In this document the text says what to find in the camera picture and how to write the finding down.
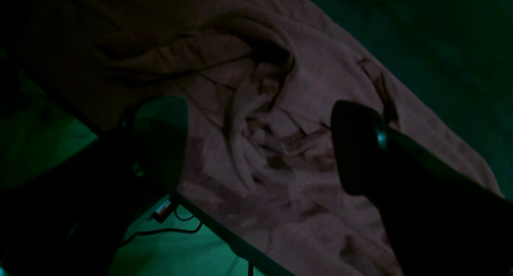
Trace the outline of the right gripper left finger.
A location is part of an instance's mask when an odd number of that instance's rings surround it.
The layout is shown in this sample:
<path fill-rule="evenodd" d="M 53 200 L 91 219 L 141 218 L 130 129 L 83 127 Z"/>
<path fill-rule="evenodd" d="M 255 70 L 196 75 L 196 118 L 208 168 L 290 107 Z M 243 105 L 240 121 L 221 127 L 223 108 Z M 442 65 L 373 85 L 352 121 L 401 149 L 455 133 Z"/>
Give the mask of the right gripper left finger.
<path fill-rule="evenodd" d="M 189 108 L 160 97 L 26 183 L 1 192 L 1 268 L 10 276 L 104 276 L 129 226 L 181 178 Z"/>

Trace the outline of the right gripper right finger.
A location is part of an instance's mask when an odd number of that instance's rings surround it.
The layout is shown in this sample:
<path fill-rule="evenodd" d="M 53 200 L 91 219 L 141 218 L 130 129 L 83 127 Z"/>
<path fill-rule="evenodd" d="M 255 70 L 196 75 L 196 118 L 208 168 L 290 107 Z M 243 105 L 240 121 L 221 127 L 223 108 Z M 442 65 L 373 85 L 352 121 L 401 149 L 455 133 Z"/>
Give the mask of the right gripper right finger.
<path fill-rule="evenodd" d="M 377 207 L 405 276 L 511 276 L 511 202 L 367 106 L 337 101 L 331 133 L 341 186 Z"/>

